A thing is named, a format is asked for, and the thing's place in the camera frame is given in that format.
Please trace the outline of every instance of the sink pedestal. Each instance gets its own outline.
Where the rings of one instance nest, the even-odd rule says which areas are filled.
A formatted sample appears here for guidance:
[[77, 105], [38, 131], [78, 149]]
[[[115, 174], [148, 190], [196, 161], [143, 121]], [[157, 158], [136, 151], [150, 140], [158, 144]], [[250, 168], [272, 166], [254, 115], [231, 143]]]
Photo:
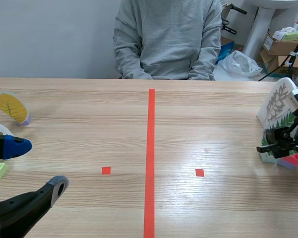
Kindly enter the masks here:
[[263, 47], [270, 23], [273, 19], [275, 9], [259, 8], [252, 30], [248, 36], [243, 53], [252, 59], [257, 59]]

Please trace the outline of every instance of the hoodie sleeve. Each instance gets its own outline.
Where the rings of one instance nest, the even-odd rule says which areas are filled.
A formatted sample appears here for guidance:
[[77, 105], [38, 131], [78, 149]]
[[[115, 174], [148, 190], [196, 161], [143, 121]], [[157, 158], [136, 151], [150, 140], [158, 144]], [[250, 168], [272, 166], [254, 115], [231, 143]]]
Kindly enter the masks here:
[[141, 48], [142, 39], [137, 32], [133, 2], [123, 0], [114, 30], [114, 51], [123, 79], [152, 79], [141, 68]]
[[221, 50], [221, 12], [220, 0], [213, 0], [203, 27], [200, 55], [192, 66], [189, 80], [214, 80], [213, 71]]

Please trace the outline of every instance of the yellow leaf toy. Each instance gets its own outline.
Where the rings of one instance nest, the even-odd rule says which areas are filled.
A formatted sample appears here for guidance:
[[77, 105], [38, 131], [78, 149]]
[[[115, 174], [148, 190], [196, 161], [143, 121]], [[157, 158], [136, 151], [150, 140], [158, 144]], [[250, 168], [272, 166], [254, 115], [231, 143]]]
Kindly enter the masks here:
[[18, 126], [30, 124], [26, 106], [10, 92], [0, 92], [0, 110], [13, 118]]

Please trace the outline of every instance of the gray hoodie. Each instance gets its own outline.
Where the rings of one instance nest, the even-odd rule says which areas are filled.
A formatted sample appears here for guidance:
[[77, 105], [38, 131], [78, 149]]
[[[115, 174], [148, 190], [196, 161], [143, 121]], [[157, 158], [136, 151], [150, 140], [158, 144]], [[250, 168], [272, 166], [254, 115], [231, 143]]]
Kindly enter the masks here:
[[125, 79], [213, 80], [220, 0], [122, 0], [114, 31]]

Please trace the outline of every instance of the purple block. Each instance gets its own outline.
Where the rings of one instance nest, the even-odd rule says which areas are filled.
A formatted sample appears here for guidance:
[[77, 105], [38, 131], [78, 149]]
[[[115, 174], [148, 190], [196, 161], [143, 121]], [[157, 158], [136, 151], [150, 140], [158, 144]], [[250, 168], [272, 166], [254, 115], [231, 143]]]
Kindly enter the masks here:
[[28, 118], [27, 118], [23, 123], [20, 124], [20, 123], [17, 123], [17, 122], [16, 122], [16, 125], [17, 125], [17, 126], [29, 125], [30, 122], [31, 122], [31, 117], [30, 117], [30, 115], [29, 115]]
[[280, 166], [283, 166], [287, 169], [290, 169], [290, 170], [293, 170], [294, 168], [296, 168], [296, 165], [293, 165], [293, 164], [291, 164], [291, 163], [289, 163], [289, 162], [287, 162], [283, 159], [278, 160], [277, 164], [280, 165]]

